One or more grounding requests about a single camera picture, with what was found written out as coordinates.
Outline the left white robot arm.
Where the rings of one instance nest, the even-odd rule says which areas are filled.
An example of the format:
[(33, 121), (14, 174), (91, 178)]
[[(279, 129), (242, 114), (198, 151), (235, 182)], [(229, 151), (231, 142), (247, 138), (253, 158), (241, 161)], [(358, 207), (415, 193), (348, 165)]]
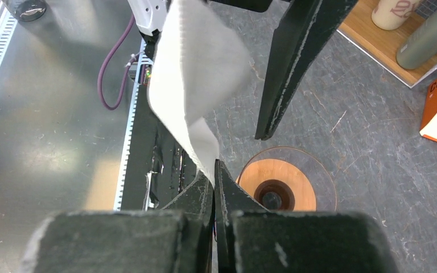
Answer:
[[(158, 43), (170, 3), (178, 1), (128, 1), (151, 57)], [(272, 1), (214, 1), (257, 13)], [(275, 133), (300, 81), (317, 55), (358, 1), (290, 2), (274, 30), (255, 139)]]

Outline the wooden ring stand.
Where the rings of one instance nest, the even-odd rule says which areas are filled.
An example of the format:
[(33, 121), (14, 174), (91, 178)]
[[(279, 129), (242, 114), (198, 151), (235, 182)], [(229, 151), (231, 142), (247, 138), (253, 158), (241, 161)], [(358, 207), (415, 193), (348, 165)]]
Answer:
[(269, 210), (315, 211), (316, 194), (306, 175), (279, 159), (261, 159), (244, 168), (236, 183)]

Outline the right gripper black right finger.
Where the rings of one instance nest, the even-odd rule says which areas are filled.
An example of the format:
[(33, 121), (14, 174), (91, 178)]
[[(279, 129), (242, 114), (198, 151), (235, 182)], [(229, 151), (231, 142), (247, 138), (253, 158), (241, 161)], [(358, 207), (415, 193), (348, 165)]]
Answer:
[(219, 159), (215, 161), (214, 196), (218, 271), (236, 272), (234, 214), (244, 211), (266, 212), (268, 209), (235, 182), (225, 163)]

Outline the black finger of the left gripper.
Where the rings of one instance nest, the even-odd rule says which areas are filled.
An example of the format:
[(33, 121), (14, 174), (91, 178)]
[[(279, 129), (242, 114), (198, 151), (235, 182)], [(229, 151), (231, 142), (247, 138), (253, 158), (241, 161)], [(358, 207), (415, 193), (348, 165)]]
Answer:
[(273, 32), (255, 138), (275, 133), (303, 76), (356, 5), (354, 0), (291, 1)]

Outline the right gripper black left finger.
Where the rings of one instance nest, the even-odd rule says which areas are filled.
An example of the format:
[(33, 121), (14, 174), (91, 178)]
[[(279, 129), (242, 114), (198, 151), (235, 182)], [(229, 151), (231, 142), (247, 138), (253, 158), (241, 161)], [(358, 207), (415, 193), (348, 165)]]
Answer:
[(215, 197), (209, 179), (198, 172), (192, 183), (163, 209), (182, 214), (175, 272), (211, 272)]

